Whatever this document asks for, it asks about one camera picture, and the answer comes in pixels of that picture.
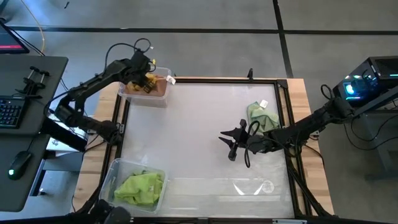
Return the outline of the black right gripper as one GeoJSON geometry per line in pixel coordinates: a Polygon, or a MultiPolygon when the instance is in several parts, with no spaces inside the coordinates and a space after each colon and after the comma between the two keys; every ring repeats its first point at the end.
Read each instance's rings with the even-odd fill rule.
{"type": "Polygon", "coordinates": [[[236,159],[236,151],[237,148],[245,148],[244,158],[246,161],[249,160],[248,150],[249,144],[253,143],[254,136],[260,128],[259,121],[253,121],[249,127],[248,131],[246,131],[247,122],[245,119],[241,119],[239,122],[240,127],[234,128],[231,131],[221,131],[220,133],[225,136],[229,136],[233,138],[233,141],[226,138],[220,138],[224,143],[229,146],[229,160],[234,161],[236,159]]]}

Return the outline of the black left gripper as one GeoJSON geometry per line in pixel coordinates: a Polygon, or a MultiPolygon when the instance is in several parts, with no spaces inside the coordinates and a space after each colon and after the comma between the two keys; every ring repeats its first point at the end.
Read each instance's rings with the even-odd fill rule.
{"type": "Polygon", "coordinates": [[[138,85],[144,92],[151,92],[155,88],[155,84],[146,76],[149,72],[150,59],[143,52],[135,52],[131,58],[128,83],[138,85]]]}

